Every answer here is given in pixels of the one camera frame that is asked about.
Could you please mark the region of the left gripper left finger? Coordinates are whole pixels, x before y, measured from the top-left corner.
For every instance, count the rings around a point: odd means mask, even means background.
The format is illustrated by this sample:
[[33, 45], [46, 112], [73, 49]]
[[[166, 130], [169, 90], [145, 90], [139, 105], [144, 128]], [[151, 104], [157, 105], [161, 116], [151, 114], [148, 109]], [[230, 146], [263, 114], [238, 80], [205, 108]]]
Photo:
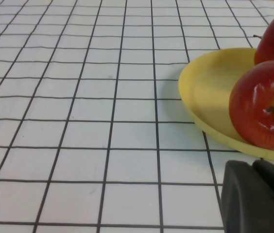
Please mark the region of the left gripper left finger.
[[246, 162], [225, 164], [221, 208], [226, 233], [274, 233], [274, 191]]

